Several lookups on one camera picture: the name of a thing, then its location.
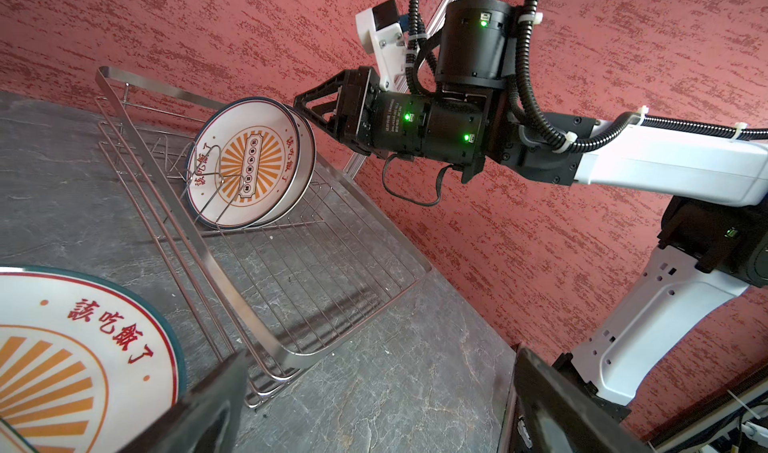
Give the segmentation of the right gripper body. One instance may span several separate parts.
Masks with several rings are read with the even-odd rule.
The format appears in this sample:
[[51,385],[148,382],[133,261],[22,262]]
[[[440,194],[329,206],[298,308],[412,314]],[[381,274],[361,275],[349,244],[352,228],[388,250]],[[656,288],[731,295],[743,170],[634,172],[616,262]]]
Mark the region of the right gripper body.
[[338,79],[335,106],[335,140],[355,153],[370,156],[372,116],[379,95],[380,78],[373,67],[345,70]]

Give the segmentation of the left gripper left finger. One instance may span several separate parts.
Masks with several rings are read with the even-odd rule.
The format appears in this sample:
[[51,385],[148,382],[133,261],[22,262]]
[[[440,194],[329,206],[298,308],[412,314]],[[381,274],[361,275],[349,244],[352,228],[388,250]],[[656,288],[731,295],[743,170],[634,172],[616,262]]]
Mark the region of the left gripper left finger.
[[247,372],[245,353],[230,355],[122,450],[231,452],[244,407]]

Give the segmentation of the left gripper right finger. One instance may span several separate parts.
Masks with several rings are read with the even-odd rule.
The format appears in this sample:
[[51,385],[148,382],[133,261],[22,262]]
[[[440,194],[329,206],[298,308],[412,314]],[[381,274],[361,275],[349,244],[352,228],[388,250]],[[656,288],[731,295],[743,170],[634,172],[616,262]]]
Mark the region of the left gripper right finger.
[[528,348],[514,367],[519,452],[649,452],[651,449]]

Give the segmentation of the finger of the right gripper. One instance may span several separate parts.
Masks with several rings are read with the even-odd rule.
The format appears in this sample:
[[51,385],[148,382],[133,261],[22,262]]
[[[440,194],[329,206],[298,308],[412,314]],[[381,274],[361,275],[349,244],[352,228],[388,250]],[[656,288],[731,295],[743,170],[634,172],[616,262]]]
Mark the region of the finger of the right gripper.
[[348,76],[348,71],[344,70],[320,86],[298,94],[293,100],[293,108],[303,118],[332,138],[340,137],[340,95]]

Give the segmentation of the small red patterned plate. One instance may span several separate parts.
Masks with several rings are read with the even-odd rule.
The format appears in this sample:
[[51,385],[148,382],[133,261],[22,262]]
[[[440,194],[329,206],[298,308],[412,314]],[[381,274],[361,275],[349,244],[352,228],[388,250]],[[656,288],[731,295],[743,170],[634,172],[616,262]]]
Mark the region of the small red patterned plate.
[[138,295],[82,273],[2,267],[2,451],[116,452],[185,388],[180,342]]

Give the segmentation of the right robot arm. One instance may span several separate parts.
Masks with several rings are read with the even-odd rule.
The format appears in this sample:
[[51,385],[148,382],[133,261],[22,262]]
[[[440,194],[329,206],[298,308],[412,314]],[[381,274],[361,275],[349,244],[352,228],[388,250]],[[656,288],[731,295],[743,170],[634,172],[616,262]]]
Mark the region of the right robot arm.
[[544,113],[525,90],[529,8],[457,0],[443,27],[405,24],[393,2],[357,16],[373,67],[299,94],[296,110],[338,143],[421,157],[464,181],[487,161],[525,179],[667,194],[658,243],[628,295],[555,367],[616,420],[651,369],[703,318],[767,284],[767,133],[655,117]]

